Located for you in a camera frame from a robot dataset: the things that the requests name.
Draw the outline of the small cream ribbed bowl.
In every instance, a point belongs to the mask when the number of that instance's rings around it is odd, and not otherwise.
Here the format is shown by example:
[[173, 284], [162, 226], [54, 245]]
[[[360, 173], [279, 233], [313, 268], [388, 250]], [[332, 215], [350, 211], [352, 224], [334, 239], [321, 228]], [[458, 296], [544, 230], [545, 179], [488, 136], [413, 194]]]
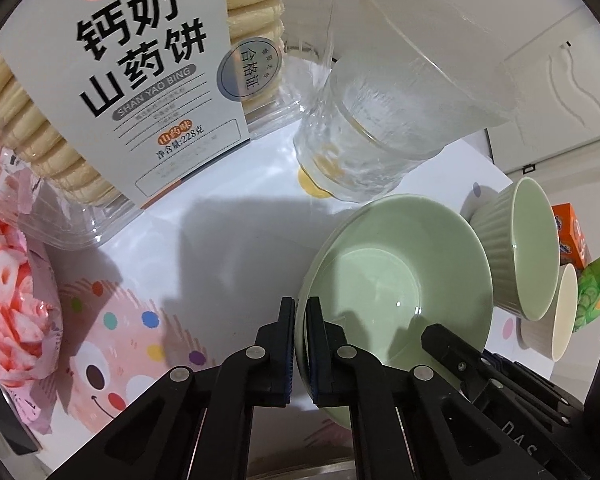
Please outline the small cream ribbed bowl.
[[578, 306], [578, 274], [572, 263], [559, 269], [550, 307], [536, 322], [520, 320], [519, 341], [524, 348], [558, 362], [570, 343]]

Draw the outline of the wide pale green bowl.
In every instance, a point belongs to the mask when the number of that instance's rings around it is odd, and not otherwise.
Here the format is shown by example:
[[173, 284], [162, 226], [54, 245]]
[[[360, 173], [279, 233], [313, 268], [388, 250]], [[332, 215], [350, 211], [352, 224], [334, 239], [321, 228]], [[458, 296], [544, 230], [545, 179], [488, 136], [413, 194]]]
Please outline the wide pale green bowl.
[[311, 297], [352, 346], [400, 370], [427, 365], [453, 387], [460, 381], [422, 348], [422, 333], [441, 324], [482, 351], [493, 311], [491, 271], [478, 236], [457, 212], [416, 195], [364, 206], [311, 263], [294, 335], [304, 382], [310, 380], [304, 318]]

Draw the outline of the ribbed pale green bowl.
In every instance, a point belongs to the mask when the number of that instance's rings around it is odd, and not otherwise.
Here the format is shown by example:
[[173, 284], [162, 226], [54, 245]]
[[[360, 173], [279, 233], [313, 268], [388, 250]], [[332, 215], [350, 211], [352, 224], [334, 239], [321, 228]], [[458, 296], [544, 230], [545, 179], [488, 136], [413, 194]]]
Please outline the ribbed pale green bowl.
[[524, 177], [470, 219], [486, 252], [494, 304], [535, 322], [552, 302], [559, 273], [556, 222], [538, 182]]

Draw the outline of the green Lays chips bag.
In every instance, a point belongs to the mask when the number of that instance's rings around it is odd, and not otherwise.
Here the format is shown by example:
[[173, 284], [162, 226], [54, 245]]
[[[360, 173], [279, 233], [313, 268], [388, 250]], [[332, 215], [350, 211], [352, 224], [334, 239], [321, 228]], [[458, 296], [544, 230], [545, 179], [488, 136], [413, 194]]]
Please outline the green Lays chips bag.
[[573, 333], [600, 317], [600, 257], [588, 264], [578, 278], [578, 305]]

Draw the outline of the orange Ovaltine biscuit box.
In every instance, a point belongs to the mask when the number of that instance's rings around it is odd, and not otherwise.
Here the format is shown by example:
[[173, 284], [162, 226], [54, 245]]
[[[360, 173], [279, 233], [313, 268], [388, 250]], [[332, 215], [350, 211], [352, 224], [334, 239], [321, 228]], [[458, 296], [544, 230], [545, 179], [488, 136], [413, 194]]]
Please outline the orange Ovaltine biscuit box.
[[583, 270], [590, 255], [573, 206], [570, 203], [553, 205], [552, 211], [558, 232], [560, 263], [571, 263], [577, 270]]

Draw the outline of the pink snack bag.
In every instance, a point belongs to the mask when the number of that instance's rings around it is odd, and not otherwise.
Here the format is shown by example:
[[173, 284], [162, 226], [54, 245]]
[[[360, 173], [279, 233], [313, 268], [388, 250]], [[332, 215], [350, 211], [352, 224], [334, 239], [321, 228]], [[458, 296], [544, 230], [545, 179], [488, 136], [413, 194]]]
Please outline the pink snack bag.
[[50, 433], [62, 314], [43, 244], [0, 219], [0, 387], [20, 420]]

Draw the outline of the biscuit box with white label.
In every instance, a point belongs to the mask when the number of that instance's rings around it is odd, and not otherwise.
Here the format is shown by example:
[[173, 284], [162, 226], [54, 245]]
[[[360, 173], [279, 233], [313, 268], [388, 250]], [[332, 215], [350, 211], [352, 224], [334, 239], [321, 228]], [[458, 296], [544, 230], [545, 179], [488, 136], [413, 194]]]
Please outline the biscuit box with white label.
[[288, 122], [283, 0], [0, 0], [0, 220], [99, 243]]

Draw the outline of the clear glass cup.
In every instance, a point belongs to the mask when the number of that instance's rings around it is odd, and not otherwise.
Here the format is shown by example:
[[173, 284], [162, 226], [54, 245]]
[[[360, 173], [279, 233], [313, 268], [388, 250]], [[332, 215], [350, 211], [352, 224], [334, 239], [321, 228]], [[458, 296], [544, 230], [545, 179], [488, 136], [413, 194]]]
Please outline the clear glass cup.
[[360, 0], [351, 42], [294, 137], [316, 186], [365, 203], [447, 145], [513, 117], [492, 35], [445, 0]]

